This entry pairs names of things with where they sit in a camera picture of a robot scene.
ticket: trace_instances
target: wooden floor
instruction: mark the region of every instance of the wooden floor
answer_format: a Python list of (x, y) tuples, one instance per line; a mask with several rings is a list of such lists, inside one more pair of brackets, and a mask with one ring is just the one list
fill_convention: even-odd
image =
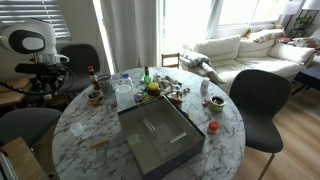
[[(264, 180), (320, 179), (320, 91), (302, 90), (292, 96), (274, 122), (284, 149), (277, 153)], [(233, 180), (258, 179), (270, 154), (246, 148)]]

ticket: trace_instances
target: white curtain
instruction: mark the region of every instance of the white curtain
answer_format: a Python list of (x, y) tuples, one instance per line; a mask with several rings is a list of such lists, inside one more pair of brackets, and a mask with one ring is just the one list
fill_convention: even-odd
[(157, 0), (101, 0), (116, 71), (157, 66)]
[(223, 0), (211, 0), (210, 15), (208, 19), (205, 39), (212, 39), (215, 37), (215, 34), (217, 33), (219, 27), (222, 5)]

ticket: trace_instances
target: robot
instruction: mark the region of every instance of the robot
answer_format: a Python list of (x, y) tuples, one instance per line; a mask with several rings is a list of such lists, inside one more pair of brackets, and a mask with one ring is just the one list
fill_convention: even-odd
[(55, 48), (55, 32), (51, 23), (27, 19), (24, 23), (0, 28), (0, 47), (21, 53), (32, 54), (32, 64), (19, 63), (15, 71), (18, 73), (34, 74), (30, 78), (35, 92), (25, 92), (21, 89), (0, 81), (0, 85), (25, 94), (54, 95), (63, 85), (70, 70), (62, 66), (69, 58), (57, 54)]

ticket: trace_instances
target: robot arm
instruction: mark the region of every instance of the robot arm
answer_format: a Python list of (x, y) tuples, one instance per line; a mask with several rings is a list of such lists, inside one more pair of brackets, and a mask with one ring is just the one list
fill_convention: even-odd
[(9, 51), (34, 54), (36, 64), (65, 63), (69, 58), (57, 54), (56, 38), (52, 24), (37, 19), (2, 28), (0, 45)]

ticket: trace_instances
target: white sofa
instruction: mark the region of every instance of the white sofa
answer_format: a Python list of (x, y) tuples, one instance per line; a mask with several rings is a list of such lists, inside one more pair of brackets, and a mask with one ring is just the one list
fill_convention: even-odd
[(292, 81), (314, 57), (312, 48), (293, 47), (274, 39), (256, 43), (240, 36), (205, 40), (184, 48), (180, 57), (182, 69), (209, 77), (227, 94), (242, 70), (265, 70)]

